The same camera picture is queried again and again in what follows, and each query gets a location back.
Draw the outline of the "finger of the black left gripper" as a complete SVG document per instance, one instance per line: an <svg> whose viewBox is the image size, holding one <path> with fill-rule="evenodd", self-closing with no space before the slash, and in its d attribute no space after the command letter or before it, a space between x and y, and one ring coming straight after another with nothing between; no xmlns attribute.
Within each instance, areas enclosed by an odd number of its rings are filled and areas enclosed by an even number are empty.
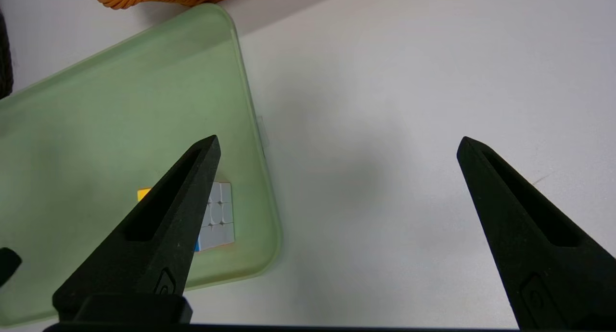
<svg viewBox="0 0 616 332"><path fill-rule="evenodd" d="M4 286L18 267L22 264L22 258L12 249L2 247L0 249L0 286Z"/></svg>

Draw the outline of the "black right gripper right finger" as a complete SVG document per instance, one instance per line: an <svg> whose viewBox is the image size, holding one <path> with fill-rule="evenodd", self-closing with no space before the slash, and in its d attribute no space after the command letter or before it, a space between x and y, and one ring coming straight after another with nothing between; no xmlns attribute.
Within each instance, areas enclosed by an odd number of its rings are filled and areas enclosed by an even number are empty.
<svg viewBox="0 0 616 332"><path fill-rule="evenodd" d="M519 329L614 330L614 256L486 144L456 158Z"/></svg>

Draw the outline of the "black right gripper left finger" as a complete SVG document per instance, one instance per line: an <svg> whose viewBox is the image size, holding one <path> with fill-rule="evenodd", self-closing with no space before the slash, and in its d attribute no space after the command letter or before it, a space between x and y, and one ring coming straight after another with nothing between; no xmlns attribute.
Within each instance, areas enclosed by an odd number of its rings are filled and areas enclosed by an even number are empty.
<svg viewBox="0 0 616 332"><path fill-rule="evenodd" d="M195 142L55 291L61 323L189 323L183 291L221 157Z"/></svg>

